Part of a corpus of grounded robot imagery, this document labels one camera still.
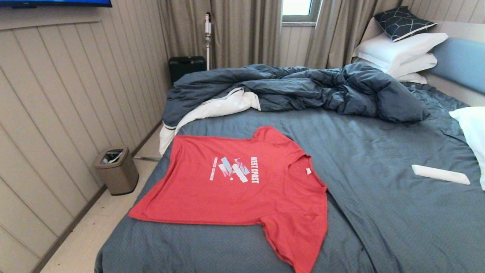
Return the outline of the red printed t-shirt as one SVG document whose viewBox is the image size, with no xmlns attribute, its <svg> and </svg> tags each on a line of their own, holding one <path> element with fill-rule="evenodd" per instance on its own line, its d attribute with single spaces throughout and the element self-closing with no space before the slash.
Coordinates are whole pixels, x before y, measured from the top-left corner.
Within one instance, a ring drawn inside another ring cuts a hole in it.
<svg viewBox="0 0 485 273">
<path fill-rule="evenodd" d="M 277 256 L 311 273 L 328 229 L 312 158 L 272 126 L 251 138 L 177 135 L 165 176 L 133 206 L 139 221 L 261 225 Z"/>
</svg>

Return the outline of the white blanket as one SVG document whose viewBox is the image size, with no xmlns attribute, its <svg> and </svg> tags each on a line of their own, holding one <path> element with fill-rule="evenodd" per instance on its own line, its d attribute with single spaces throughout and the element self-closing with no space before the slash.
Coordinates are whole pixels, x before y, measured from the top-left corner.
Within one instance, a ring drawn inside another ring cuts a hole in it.
<svg viewBox="0 0 485 273">
<path fill-rule="evenodd" d="M 163 123 L 162 129 L 159 134 L 160 155 L 164 155 L 166 149 L 172 142 L 175 135 L 177 135 L 182 126 L 185 126 L 187 123 L 190 123 L 197 119 L 231 115 L 246 111 L 249 108 L 254 108 L 258 111 L 261 111 L 261 105 L 258 95 L 253 92 L 246 92 L 244 91 L 244 88 L 234 88 L 228 93 L 228 95 L 225 95 L 222 98 L 212 99 L 203 102 L 194 110 L 187 113 L 175 127 L 167 126 Z"/>
</svg>

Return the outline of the dark blue crumpled duvet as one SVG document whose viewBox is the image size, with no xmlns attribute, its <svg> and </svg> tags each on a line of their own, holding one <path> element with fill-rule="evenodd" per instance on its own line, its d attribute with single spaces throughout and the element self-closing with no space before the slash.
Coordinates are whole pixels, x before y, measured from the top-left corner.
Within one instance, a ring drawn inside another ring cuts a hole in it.
<svg viewBox="0 0 485 273">
<path fill-rule="evenodd" d="M 235 88 L 253 92 L 263 112 L 322 107 L 340 115 L 421 122 L 430 111 L 392 76 L 363 63 L 341 69 L 270 67 L 251 64 L 186 74 L 170 89 L 162 121 L 175 127 L 203 102 L 221 99 Z"/>
</svg>

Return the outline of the black suitcase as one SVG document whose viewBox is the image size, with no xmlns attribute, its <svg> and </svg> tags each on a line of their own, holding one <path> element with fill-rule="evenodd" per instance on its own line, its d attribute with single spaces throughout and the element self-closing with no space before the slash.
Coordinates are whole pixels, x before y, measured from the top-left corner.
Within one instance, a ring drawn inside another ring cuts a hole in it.
<svg viewBox="0 0 485 273">
<path fill-rule="evenodd" d="M 207 69 L 207 62 L 203 56 L 171 57 L 168 64 L 172 84 L 188 73 Z"/>
</svg>

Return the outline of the white stick vacuum cleaner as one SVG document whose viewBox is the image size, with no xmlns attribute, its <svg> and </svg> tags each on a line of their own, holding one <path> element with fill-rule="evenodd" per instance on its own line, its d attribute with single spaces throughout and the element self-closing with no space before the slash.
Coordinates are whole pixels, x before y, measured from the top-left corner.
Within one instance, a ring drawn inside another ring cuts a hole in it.
<svg viewBox="0 0 485 273">
<path fill-rule="evenodd" d="M 205 14 L 204 32 L 205 32 L 205 47 L 206 47 L 206 69 L 209 71 L 211 69 L 211 14 L 210 12 L 207 12 Z"/>
</svg>

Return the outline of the taupe trash bin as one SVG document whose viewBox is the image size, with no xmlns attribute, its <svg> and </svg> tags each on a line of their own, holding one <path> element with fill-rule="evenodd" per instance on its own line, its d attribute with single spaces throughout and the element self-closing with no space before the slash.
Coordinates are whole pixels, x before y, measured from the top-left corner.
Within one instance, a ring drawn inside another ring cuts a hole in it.
<svg viewBox="0 0 485 273">
<path fill-rule="evenodd" d="M 100 161 L 104 154 L 114 149 L 123 149 L 118 161 L 101 164 Z M 139 173 L 128 146 L 118 145 L 105 148 L 95 159 L 94 168 L 113 196 L 132 193 L 138 184 Z"/>
</svg>

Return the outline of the black plastic bin liner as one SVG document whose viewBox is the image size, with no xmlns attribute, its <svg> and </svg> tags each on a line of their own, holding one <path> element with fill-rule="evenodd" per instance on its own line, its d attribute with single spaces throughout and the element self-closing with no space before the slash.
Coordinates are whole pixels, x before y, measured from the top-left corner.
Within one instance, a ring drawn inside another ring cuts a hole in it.
<svg viewBox="0 0 485 273">
<path fill-rule="evenodd" d="M 123 153 L 123 149 L 114 149 L 107 151 L 104 156 L 102 157 L 100 163 L 101 164 L 111 164 L 118 161 Z"/>
</svg>

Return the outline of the bed with blue sheet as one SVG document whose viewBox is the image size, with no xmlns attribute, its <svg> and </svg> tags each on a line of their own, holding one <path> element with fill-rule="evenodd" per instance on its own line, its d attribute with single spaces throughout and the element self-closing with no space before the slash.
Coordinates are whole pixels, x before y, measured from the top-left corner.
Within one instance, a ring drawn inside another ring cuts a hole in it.
<svg viewBox="0 0 485 273">
<path fill-rule="evenodd" d="M 250 109 L 200 119 L 181 135 L 249 138 L 273 126 L 310 154 L 328 187 L 329 230 L 314 273 L 485 273 L 480 167 L 449 112 L 465 104 L 406 84 L 431 112 L 389 123 L 334 111 Z M 411 165 L 464 173 L 470 185 L 414 174 Z M 127 216 L 100 249 L 95 273 L 293 273 L 261 226 L 176 225 Z"/>
</svg>

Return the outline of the large white pillow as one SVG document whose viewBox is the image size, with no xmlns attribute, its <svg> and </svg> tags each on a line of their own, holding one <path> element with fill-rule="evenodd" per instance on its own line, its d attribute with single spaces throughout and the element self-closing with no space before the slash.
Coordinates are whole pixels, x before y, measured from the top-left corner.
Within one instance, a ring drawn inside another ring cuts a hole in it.
<svg viewBox="0 0 485 273">
<path fill-rule="evenodd" d="M 446 33 L 420 33 L 392 42 L 390 37 L 381 33 L 358 45 L 353 57 L 371 61 L 385 69 L 393 69 L 423 56 L 447 38 Z"/>
</svg>

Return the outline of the dark geometric patterned cushion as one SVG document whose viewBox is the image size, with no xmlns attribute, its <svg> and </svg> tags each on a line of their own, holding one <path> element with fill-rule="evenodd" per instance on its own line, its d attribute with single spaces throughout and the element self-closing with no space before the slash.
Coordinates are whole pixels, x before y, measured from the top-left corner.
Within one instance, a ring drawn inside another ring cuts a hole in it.
<svg viewBox="0 0 485 273">
<path fill-rule="evenodd" d="M 425 33 L 437 23 L 415 16 L 407 6 L 396 7 L 374 15 L 374 19 L 392 42 Z"/>
</svg>

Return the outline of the white flat remote control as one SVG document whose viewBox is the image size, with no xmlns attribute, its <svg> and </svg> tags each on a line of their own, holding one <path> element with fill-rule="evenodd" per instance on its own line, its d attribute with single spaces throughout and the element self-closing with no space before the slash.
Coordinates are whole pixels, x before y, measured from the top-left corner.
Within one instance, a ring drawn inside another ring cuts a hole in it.
<svg viewBox="0 0 485 273">
<path fill-rule="evenodd" d="M 411 165 L 414 174 L 443 181 L 456 182 L 463 185 L 470 185 L 468 177 L 464 173 L 447 171 L 444 169 L 431 168 L 429 166 Z"/>
</svg>

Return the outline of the blue headboard cushion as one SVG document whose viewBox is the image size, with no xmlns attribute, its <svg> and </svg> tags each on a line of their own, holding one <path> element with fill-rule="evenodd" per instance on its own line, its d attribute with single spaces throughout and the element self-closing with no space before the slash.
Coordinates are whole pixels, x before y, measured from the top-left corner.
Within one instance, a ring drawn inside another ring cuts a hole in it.
<svg viewBox="0 0 485 273">
<path fill-rule="evenodd" d="M 448 38 L 433 48 L 431 74 L 485 95 L 485 43 Z"/>
</svg>

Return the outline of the window with grey frame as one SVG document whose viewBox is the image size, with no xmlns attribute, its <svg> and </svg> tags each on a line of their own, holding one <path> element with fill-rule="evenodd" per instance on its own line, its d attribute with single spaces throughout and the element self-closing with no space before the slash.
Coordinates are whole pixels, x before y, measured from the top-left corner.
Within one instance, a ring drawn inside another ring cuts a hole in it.
<svg viewBox="0 0 485 273">
<path fill-rule="evenodd" d="M 282 0 L 282 23 L 291 26 L 316 26 L 322 0 Z"/>
</svg>

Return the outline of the wall-mounted television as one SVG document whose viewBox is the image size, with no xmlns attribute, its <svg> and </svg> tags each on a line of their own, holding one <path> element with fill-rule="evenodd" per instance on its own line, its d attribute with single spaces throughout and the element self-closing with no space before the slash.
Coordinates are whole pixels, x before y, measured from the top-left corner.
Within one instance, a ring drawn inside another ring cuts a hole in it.
<svg viewBox="0 0 485 273">
<path fill-rule="evenodd" d="M 111 0 L 0 0 L 0 7 L 36 8 L 39 6 L 87 6 L 111 8 Z"/>
</svg>

